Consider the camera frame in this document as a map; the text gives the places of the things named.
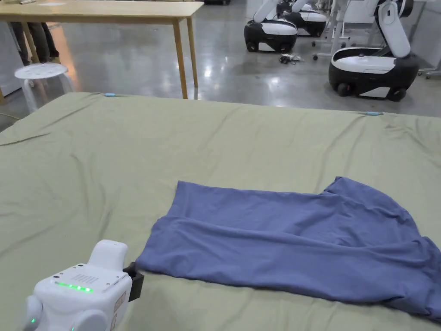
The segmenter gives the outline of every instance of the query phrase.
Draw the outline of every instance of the white cabinet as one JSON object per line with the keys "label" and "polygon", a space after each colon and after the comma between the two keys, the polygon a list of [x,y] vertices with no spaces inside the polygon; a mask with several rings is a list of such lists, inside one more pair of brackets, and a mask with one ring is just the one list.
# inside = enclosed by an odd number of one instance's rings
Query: white cabinet
{"label": "white cabinet", "polygon": [[12,31],[8,24],[0,22],[0,87],[3,95],[20,88],[20,81],[14,71],[23,66]]}

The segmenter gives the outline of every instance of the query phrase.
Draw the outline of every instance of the bed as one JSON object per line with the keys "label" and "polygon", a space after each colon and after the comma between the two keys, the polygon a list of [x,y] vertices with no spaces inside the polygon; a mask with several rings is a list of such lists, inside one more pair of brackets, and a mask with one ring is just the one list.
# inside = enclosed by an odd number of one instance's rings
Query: bed
{"label": "bed", "polygon": [[[0,314],[18,330],[37,281],[101,239],[126,265],[178,180],[319,193],[346,176],[390,195],[441,245],[441,119],[70,93],[0,134]],[[379,305],[146,273],[120,331],[441,330]]]}

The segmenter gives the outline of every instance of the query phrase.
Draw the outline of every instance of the shoe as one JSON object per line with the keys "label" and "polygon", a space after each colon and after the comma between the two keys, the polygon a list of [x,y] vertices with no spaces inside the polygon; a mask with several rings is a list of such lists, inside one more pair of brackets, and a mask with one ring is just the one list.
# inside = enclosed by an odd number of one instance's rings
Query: shoe
{"label": "shoe", "polygon": [[52,63],[61,64],[60,58],[58,56],[57,57],[51,57],[51,59],[49,61],[52,62]]}
{"label": "shoe", "polygon": [[[30,57],[30,61],[31,61],[31,63],[37,63],[37,62],[35,62],[35,57],[33,57],[33,56],[31,56]],[[48,60],[48,61],[46,61],[46,60],[41,60],[40,59],[40,63],[47,63],[47,62],[50,62],[50,59]]]}

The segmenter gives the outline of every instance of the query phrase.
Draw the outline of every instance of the cable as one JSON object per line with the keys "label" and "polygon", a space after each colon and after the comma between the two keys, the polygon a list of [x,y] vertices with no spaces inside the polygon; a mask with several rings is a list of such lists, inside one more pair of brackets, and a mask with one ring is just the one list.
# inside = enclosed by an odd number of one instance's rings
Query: cable
{"label": "cable", "polygon": [[5,113],[0,113],[0,115],[7,116],[7,117],[10,117],[10,118],[13,118],[14,120],[21,120],[21,118],[18,118],[18,117],[12,116],[12,115],[8,115],[8,114],[5,114]]}
{"label": "cable", "polygon": [[283,64],[292,64],[295,65],[297,63],[298,60],[296,60],[292,55],[282,55],[279,58],[279,62],[283,63]]}

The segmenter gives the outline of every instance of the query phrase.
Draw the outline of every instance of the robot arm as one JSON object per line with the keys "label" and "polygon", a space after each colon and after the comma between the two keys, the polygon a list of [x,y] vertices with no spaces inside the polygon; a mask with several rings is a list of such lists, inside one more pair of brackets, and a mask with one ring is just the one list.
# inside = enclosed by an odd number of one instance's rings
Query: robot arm
{"label": "robot arm", "polygon": [[262,23],[265,18],[268,16],[268,14],[274,10],[279,3],[279,0],[267,0],[265,1],[262,6],[257,10],[257,12],[254,14],[253,20],[256,23]]}
{"label": "robot arm", "polygon": [[411,46],[407,39],[400,17],[410,15],[413,0],[365,0],[366,9],[374,16],[392,54],[397,58],[409,55]]}
{"label": "robot arm", "polygon": [[291,12],[298,13],[302,10],[303,6],[306,4],[307,0],[297,0],[291,6]]}
{"label": "robot arm", "polygon": [[141,295],[144,276],[135,263],[123,269],[127,246],[101,240],[88,263],[42,281],[26,299],[24,331],[110,331],[123,319],[128,302]]}

